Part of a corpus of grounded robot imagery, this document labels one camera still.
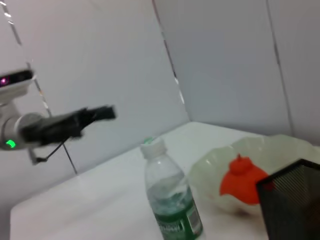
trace black mesh container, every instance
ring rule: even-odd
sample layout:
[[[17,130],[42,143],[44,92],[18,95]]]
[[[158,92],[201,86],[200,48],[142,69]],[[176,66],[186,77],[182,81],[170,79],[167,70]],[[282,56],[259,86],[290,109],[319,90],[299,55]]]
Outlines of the black mesh container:
[[[298,160],[256,188],[270,240],[320,240],[320,165]]]

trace bottle cap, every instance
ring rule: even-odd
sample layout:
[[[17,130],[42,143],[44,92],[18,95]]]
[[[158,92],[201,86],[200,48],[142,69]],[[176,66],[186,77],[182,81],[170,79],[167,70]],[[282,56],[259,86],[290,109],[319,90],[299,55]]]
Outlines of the bottle cap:
[[[164,140],[161,137],[148,137],[140,146],[143,157],[147,160],[159,157],[167,152]]]

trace white tabletop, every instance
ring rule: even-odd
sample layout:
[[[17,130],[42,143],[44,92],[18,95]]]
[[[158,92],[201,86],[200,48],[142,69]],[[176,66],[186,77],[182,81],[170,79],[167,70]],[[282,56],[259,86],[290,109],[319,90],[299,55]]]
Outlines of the white tabletop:
[[[190,122],[163,135],[188,173],[212,148],[243,137],[238,130]],[[11,240],[162,240],[144,186],[139,148],[26,200],[11,211]],[[207,240],[267,240],[263,221],[233,216],[195,196]]]

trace plastic bowl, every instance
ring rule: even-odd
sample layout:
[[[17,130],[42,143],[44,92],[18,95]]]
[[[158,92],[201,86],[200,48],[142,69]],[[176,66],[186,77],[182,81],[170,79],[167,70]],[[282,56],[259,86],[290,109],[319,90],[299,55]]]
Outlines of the plastic bowl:
[[[189,182],[201,199],[210,201],[229,213],[245,212],[261,215],[259,204],[247,204],[232,194],[221,195],[221,184],[226,174],[230,172],[230,163],[239,154],[249,157],[256,167],[268,175],[298,159],[320,164],[319,147],[286,135],[245,137],[229,146],[211,150],[192,166],[188,175]],[[243,184],[243,181],[235,181],[235,190],[249,187],[243,188]]]

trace orange toy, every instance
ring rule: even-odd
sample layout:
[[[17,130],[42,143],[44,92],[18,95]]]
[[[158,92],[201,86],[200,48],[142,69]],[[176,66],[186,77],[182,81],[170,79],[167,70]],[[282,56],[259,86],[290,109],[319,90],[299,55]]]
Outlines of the orange toy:
[[[238,154],[229,164],[229,171],[220,186],[220,195],[232,195],[248,205],[259,204],[256,183],[266,177],[268,174],[255,166],[249,157]]]

